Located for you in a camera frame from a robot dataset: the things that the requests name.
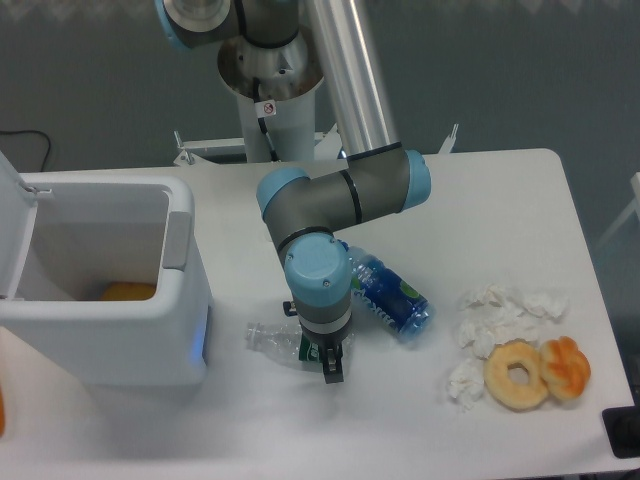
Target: plastic water bottle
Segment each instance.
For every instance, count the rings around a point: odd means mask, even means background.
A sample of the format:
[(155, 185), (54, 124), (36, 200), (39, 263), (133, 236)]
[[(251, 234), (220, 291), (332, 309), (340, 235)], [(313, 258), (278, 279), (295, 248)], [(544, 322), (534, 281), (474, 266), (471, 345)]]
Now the plastic water bottle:
[[(350, 356), (353, 333), (342, 342), (344, 357)], [(249, 323), (245, 333), (247, 348), (264, 353), (276, 363), (302, 370), (322, 372), (322, 361), (318, 345), (311, 343), (302, 334), (299, 323), (263, 325)]]
[(427, 299), (374, 255), (345, 242), (342, 244), (353, 267), (353, 296), (361, 298), (400, 340), (416, 338), (432, 318), (433, 309)]

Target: blue light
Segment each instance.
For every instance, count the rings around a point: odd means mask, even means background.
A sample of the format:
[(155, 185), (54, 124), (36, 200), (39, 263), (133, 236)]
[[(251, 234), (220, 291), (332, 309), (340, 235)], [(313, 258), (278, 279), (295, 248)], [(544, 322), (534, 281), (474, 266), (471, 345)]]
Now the blue light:
[(204, 338), (207, 333), (207, 316), (200, 320), (196, 327), (193, 340), (191, 341), (191, 352), (189, 353), (189, 361), (193, 364), (202, 362), (202, 351), (204, 350)]

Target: white table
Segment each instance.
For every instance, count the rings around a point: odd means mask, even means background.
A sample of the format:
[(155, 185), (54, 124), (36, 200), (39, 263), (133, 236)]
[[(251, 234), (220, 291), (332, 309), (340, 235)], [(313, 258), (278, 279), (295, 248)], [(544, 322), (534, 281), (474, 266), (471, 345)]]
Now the white table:
[[(427, 163), (426, 204), (338, 236), (377, 254), (437, 316), (413, 350), (377, 324), (360, 328), (337, 385), (245, 349), (247, 322), (285, 321), (290, 295), (255, 201), (274, 165), (155, 169), (186, 180), (197, 199), (215, 300), (209, 375), (199, 388), (86, 387), (2, 331), (3, 478), (472, 479), (640, 466), (615, 459), (600, 417), (631, 395), (560, 160), (532, 150)], [(543, 339), (568, 334), (588, 356), (593, 376), (578, 401), (514, 413), (486, 394), (464, 413), (447, 398), (447, 377), (468, 355), (454, 341), (456, 301), (489, 282), (568, 294), (567, 318)]]

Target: warning sticker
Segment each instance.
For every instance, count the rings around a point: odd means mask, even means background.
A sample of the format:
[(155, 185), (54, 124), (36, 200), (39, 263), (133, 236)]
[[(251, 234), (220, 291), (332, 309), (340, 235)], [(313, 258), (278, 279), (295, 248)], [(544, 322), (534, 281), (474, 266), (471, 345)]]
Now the warning sticker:
[(256, 115), (258, 118), (272, 117), (276, 114), (275, 100), (266, 100), (264, 102), (256, 102)]

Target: blue joint cap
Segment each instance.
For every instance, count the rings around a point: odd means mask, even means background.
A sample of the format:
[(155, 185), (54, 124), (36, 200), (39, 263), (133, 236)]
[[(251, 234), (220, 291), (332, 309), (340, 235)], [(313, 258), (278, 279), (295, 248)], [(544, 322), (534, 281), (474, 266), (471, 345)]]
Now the blue joint cap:
[(284, 276), (295, 298), (312, 307), (328, 307), (350, 291), (351, 264), (338, 240), (309, 233), (287, 251)]
[(276, 196), (282, 187), (298, 178), (309, 178), (309, 175), (301, 168), (285, 167), (274, 170), (260, 180), (256, 198), (258, 199), (258, 205), (260, 205), (262, 218), (264, 218), (264, 212), (267, 210), (271, 199)]
[(190, 50), (184, 43), (180, 41), (180, 39), (176, 36), (176, 32), (173, 31), (171, 27), (171, 22), (167, 18), (167, 12), (164, 10), (164, 3), (162, 0), (155, 0), (156, 4), (156, 12), (158, 12), (158, 18), (160, 18), (160, 25), (162, 25), (162, 29), (164, 30), (164, 34), (169, 40), (169, 43), (176, 50)]
[(415, 150), (406, 150), (409, 159), (409, 190), (402, 210), (423, 203), (431, 195), (431, 173), (422, 155)]

